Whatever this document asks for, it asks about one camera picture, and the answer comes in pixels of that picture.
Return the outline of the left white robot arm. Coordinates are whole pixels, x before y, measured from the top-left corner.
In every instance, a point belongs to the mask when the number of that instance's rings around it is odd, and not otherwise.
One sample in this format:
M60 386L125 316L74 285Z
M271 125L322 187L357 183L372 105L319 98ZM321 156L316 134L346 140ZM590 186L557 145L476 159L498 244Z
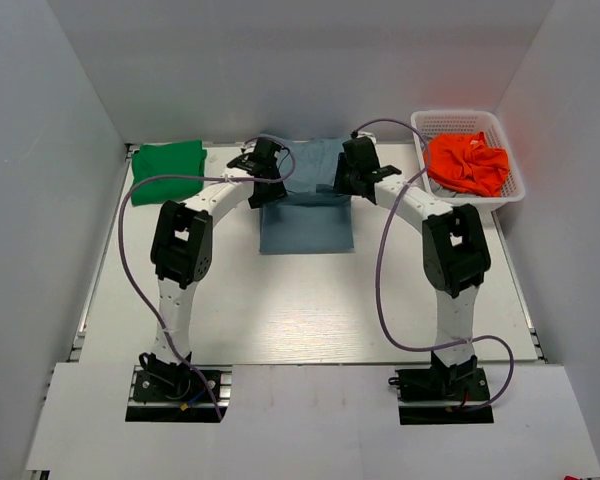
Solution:
M273 140L260 138L251 151L226 165L219 181L185 202L169 200L161 207L150 252L161 321L141 366L157 379L157 387L168 398L182 398L191 387L184 362L191 359L193 298L211 266L214 226L242 202L257 209L287 195L278 168L283 149Z

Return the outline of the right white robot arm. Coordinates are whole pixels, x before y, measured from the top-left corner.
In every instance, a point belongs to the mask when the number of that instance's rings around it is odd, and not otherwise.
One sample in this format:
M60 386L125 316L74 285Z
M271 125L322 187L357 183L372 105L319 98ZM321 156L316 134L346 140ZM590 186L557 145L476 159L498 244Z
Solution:
M474 308L491 267L477 209L471 204L453 206L415 186L396 167L382 167L368 137L343 143L334 190L387 209L388 221L398 217L421 234L423 270L436 294L431 384L439 396L457 397L477 368Z

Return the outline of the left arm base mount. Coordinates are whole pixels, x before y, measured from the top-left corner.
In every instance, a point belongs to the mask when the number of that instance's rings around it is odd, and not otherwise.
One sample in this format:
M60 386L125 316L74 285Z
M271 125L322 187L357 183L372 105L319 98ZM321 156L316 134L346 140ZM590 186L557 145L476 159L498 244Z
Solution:
M216 424L221 421L202 380L186 371L178 386L171 386L134 368L125 421L127 423Z

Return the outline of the blue-grey t-shirt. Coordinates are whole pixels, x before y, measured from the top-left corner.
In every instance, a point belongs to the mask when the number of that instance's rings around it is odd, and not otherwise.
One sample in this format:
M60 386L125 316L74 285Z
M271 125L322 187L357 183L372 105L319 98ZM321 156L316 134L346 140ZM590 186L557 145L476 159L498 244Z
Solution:
M259 212L262 255L334 254L354 250L351 198L333 190L344 137L284 139L296 161L279 164L287 196Z

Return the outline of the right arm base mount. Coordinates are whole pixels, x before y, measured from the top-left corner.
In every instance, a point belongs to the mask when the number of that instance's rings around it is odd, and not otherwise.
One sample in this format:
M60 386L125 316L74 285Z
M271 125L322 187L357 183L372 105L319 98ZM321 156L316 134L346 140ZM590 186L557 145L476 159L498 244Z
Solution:
M490 399L484 370L459 380L450 389L434 377L432 368L396 370L388 381L397 393L402 426L493 424L491 406L473 410Z

